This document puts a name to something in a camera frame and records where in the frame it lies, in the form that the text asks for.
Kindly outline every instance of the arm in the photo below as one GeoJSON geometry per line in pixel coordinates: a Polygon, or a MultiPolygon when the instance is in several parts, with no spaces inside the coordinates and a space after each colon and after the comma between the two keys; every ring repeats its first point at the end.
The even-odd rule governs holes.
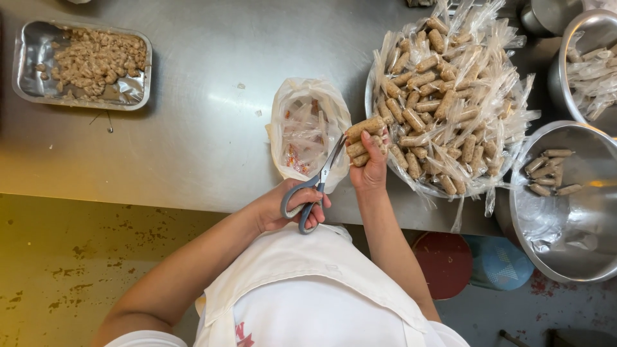
{"type": "Polygon", "coordinates": [[[364,167],[350,167],[360,215],[373,262],[420,307],[428,319],[441,322],[422,269],[401,231],[386,191],[386,159],[367,132],[362,143],[371,159],[364,167]]]}
{"type": "MultiPolygon", "coordinates": [[[[188,307],[262,232],[277,230],[290,220],[281,218],[283,195],[300,181],[287,179],[276,188],[229,215],[202,235],[184,245],[120,298],[105,317],[94,338],[93,347],[138,330],[172,332],[188,307]]],[[[313,189],[302,189],[289,200],[288,211],[305,202],[324,198],[313,189]]],[[[306,227],[323,222],[323,211],[316,204],[306,227]]]]}

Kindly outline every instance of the blue stool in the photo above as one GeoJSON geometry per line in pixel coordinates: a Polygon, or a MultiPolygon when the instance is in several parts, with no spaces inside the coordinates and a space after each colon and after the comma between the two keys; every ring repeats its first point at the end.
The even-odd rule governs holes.
{"type": "Polygon", "coordinates": [[[512,290],[529,280],[535,269],[525,253],[505,237],[464,235],[473,257],[469,283],[492,290],[512,290]]]}

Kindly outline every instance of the hand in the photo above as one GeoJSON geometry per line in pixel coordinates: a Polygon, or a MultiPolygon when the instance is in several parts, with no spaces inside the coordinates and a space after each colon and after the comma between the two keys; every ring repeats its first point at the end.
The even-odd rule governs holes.
{"type": "MultiPolygon", "coordinates": [[[[302,213],[298,213],[292,219],[285,219],[281,216],[281,201],[283,200],[283,196],[291,188],[300,183],[303,182],[293,178],[288,178],[281,182],[278,186],[274,187],[274,189],[249,204],[248,207],[253,207],[256,210],[257,223],[259,225],[260,233],[278,230],[290,222],[299,223],[300,215],[302,213]]],[[[323,207],[328,208],[332,206],[332,203],[330,202],[330,199],[328,199],[327,195],[311,188],[300,189],[291,196],[291,199],[289,199],[287,211],[291,211],[303,203],[315,203],[322,198],[323,207]]],[[[323,210],[318,204],[314,204],[311,213],[308,215],[304,228],[312,228],[319,223],[323,223],[324,220],[326,220],[326,217],[323,214],[323,210]]]]}
{"type": "MultiPolygon", "coordinates": [[[[384,131],[384,135],[387,135],[387,128],[384,131]]],[[[366,130],[362,131],[360,138],[371,159],[363,167],[350,165],[349,177],[351,178],[351,183],[358,193],[385,190],[387,153],[381,153],[379,146],[366,130]]],[[[385,145],[388,145],[389,142],[389,138],[384,140],[385,145]]]]}

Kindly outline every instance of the scissor blade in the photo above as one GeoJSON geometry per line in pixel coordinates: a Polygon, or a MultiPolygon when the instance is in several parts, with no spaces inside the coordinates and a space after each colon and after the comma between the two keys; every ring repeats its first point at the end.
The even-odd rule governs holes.
{"type": "Polygon", "coordinates": [[[328,174],[330,173],[330,169],[332,168],[332,165],[334,165],[334,162],[336,162],[336,158],[338,158],[339,154],[341,153],[341,150],[345,147],[345,141],[347,141],[347,137],[345,136],[345,134],[343,134],[341,135],[339,140],[334,145],[334,148],[332,149],[332,153],[330,153],[328,160],[326,160],[326,164],[324,164],[323,168],[321,168],[320,182],[322,183],[326,182],[326,177],[328,177],[328,174]]]}

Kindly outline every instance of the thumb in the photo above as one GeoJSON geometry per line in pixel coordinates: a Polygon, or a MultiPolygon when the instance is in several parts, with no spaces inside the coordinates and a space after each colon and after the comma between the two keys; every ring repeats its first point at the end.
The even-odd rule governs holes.
{"type": "Polygon", "coordinates": [[[287,211],[295,209],[303,203],[316,203],[323,198],[323,193],[311,188],[303,188],[295,192],[287,203],[287,211]]]}
{"type": "Polygon", "coordinates": [[[368,155],[371,156],[372,160],[378,160],[383,157],[381,154],[381,149],[379,148],[379,144],[375,139],[368,133],[366,130],[362,130],[362,134],[360,135],[362,138],[362,145],[368,151],[368,155]]]}

